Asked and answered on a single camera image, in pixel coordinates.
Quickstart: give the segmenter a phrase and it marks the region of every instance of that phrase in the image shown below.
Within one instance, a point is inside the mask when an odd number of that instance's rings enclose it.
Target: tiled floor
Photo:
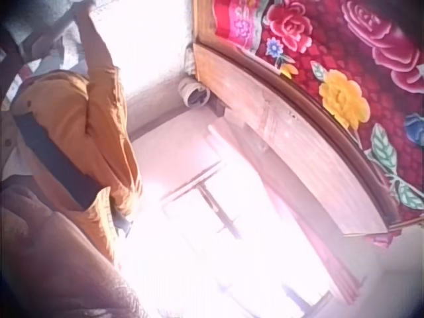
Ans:
[[[17,42],[44,23],[51,25],[73,0],[24,1],[5,21]],[[177,85],[184,51],[191,42],[191,0],[97,0],[92,13],[111,51],[129,99],[128,130],[137,130],[161,114],[182,107]],[[65,66],[76,63],[75,25],[65,34]]]

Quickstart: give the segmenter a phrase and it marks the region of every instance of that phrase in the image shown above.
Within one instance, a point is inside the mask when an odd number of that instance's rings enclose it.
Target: red blanket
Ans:
[[[351,0],[215,0],[216,34],[314,96],[399,205],[424,216],[424,54],[394,22]]]

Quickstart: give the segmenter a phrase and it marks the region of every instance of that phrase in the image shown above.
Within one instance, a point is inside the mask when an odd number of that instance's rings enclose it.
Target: yellow flower print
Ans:
[[[298,75],[299,71],[297,70],[297,68],[291,64],[283,64],[280,67],[280,72],[281,74],[284,74],[285,76],[287,76],[288,78],[292,78],[292,74],[293,75]]]
[[[370,106],[355,81],[348,81],[343,73],[330,70],[324,75],[324,83],[319,86],[319,95],[330,114],[344,127],[358,130],[359,122],[370,119]]]

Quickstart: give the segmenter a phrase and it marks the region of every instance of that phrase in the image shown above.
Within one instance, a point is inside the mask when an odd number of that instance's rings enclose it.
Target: bright window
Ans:
[[[300,318],[328,292],[311,245],[247,166],[227,164],[163,210],[215,277],[220,317]]]

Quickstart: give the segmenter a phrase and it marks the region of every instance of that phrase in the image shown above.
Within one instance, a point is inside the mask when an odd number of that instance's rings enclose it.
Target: wooden bed frame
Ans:
[[[306,92],[215,36],[194,0],[196,76],[274,149],[346,235],[386,233],[398,209],[375,167]]]

